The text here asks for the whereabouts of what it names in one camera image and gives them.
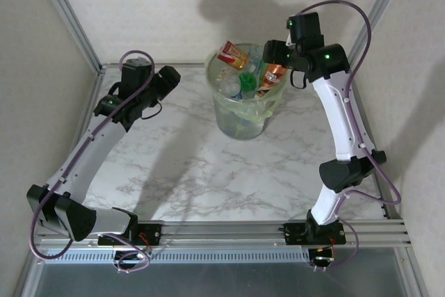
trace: white marble floor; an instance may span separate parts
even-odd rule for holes
[[[235,141],[216,125],[204,68],[177,70],[181,83],[162,102],[162,113],[133,125],[99,169],[84,204],[120,207],[142,220],[305,218],[321,189],[318,166],[334,158],[315,92],[288,87],[265,132]],[[100,97],[119,80],[109,69]],[[377,193],[371,178],[358,188]],[[363,198],[349,199],[341,211],[347,219],[382,215],[379,204]]]

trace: clear plastic bin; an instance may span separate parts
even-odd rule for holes
[[[236,44],[248,51],[252,44]],[[216,79],[228,66],[214,55],[207,58],[206,78],[213,93],[216,123],[220,130],[233,139],[247,140],[259,136],[267,127],[270,117],[281,102],[288,74],[270,92],[260,99],[231,99],[216,90]]]

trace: purple cable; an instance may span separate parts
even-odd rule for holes
[[[345,98],[349,99],[350,98],[350,87],[353,83],[354,77],[357,74],[358,69],[362,66],[362,63],[366,57],[366,55],[368,54],[369,51],[369,47],[371,46],[371,32],[372,32],[372,28],[371,28],[371,23],[369,22],[368,17],[366,16],[366,13],[357,5],[355,5],[354,3],[351,3],[349,1],[344,1],[344,0],[327,0],[327,1],[322,1],[320,3],[315,3],[314,5],[311,5],[307,8],[305,8],[304,10],[301,10],[297,15],[303,14],[305,12],[307,12],[308,10],[311,10],[313,8],[319,7],[319,6],[323,6],[323,5],[328,5],[328,4],[342,4],[342,5],[347,5],[349,7],[354,8],[363,18],[364,23],[366,25],[366,33],[367,33],[367,40],[366,40],[366,45],[365,48],[363,50],[362,55],[360,56],[359,61],[357,62],[357,65],[354,67],[354,69],[352,70],[352,72],[350,73],[350,76],[348,78],[348,81],[346,82],[346,87],[345,87]],[[359,125],[357,122],[357,119],[355,118],[354,115],[354,111],[353,108],[351,106],[351,103],[346,103],[346,113],[349,116],[350,119],[350,123],[351,126],[353,128],[353,132],[356,135],[357,139],[359,140],[360,143],[364,143],[363,141],[363,137],[362,137],[362,133],[359,129]],[[349,197],[349,195],[352,194],[357,194],[360,196],[364,196],[365,198],[368,198],[370,200],[382,203],[382,204],[390,204],[390,205],[396,205],[401,203],[402,201],[402,197],[401,194],[399,193],[399,191],[397,190],[396,186],[394,186],[393,182],[390,180],[390,178],[387,176],[387,174],[384,172],[384,170],[378,165],[377,161],[375,161],[375,159],[373,158],[372,154],[369,152],[369,150],[366,147],[362,148],[366,157],[369,159],[369,161],[373,164],[374,168],[379,172],[379,174],[382,176],[382,178],[388,183],[390,189],[393,191],[393,193],[396,195],[396,199],[394,201],[388,201],[388,200],[383,200],[382,198],[377,198],[374,197],[372,195],[369,195],[367,193],[364,193],[363,191],[356,191],[356,190],[351,190],[351,191],[346,191],[344,193],[344,196],[340,199],[340,201],[337,203],[335,209],[334,209],[334,215],[338,218],[338,220],[340,222],[342,222],[344,225],[348,226],[350,228],[350,230],[353,232],[354,237],[355,237],[355,249],[354,252],[352,253],[352,255],[345,261],[339,263],[339,264],[335,264],[329,268],[339,268],[340,266],[343,266],[344,264],[347,264],[348,262],[350,262],[353,257],[357,254],[357,251],[359,249],[359,238],[358,235],[356,233],[356,231],[354,230],[354,228],[352,227],[351,224],[349,224],[348,222],[342,220],[340,217],[338,217],[338,213],[340,211],[340,208],[343,204],[343,202],[345,201],[346,198]]]
[[[123,243],[124,245],[127,245],[131,248],[134,248],[134,252],[128,252],[126,253],[124,256],[122,256],[119,261],[118,261],[118,271],[124,271],[127,274],[133,273],[135,271],[141,271],[143,269],[146,269],[149,265],[150,265],[150,258],[148,257],[147,253],[144,250],[141,250],[139,247],[133,245],[132,243],[130,243],[129,241],[127,241],[126,239],[122,238],[121,236],[118,236],[117,234],[114,233],[104,233],[102,234],[102,236],[107,236],[109,238],[113,238],[117,241],[119,241],[120,243]],[[136,255],[136,254],[142,254],[145,260],[145,264],[143,266],[137,267],[137,268],[131,268],[131,269],[123,269],[121,268],[121,264],[124,261],[124,259],[132,256],[132,255]]]
[[[91,143],[91,140],[94,138],[94,136],[96,136],[103,127],[105,127],[105,125],[110,122],[110,120],[113,118],[113,116],[120,110],[122,109],[122,107],[124,107],[128,102],[130,102],[134,97],[136,97],[140,92],[142,92],[150,83],[150,81],[153,79],[154,77],[154,60],[153,58],[147,54],[144,51],[141,50],[130,50],[128,52],[126,52],[125,54],[122,55],[122,57],[119,60],[119,70],[122,71],[122,63],[124,61],[124,59],[130,55],[130,54],[142,54],[145,57],[147,57],[150,61],[150,63],[152,64],[152,70],[150,72],[150,75],[148,77],[148,79],[146,80],[146,82],[139,88],[137,89],[132,95],[130,95],[128,98],[126,98],[114,111],[112,111],[110,113],[110,115],[108,115],[92,132],[92,136],[88,137],[85,142],[83,142],[82,146],[79,148],[79,150],[76,152],[76,154],[74,155],[74,157],[72,158],[72,160],[68,163],[68,166],[65,169],[65,172],[62,174],[61,179],[66,179],[67,176],[69,175],[69,173],[71,172],[71,170],[73,169],[73,167],[76,165],[77,161],[80,159],[80,157],[82,156],[82,154],[85,152],[85,149],[87,148],[87,146]],[[49,192],[46,194],[46,196],[43,197],[42,201],[40,201],[37,209],[34,211],[33,214],[33,219],[31,221],[31,227],[30,227],[30,231],[29,231],[29,247],[31,249],[31,251],[33,252],[33,254],[38,257],[39,259],[42,260],[52,260],[52,259],[57,259],[58,257],[61,257],[62,255],[64,255],[68,249],[70,248],[70,246],[72,245],[73,240],[70,239],[70,241],[68,241],[68,244],[65,246],[65,248],[63,248],[63,250],[61,250],[58,254],[56,255],[45,255],[42,254],[38,249],[37,246],[35,245],[35,241],[34,241],[34,231],[35,231],[35,226],[37,225],[37,221],[38,221],[38,217],[40,212],[42,211],[44,205],[48,202],[48,200],[50,199],[50,197],[57,191],[57,189],[60,188],[60,186],[62,185],[62,181],[58,180],[54,186],[49,190]]]

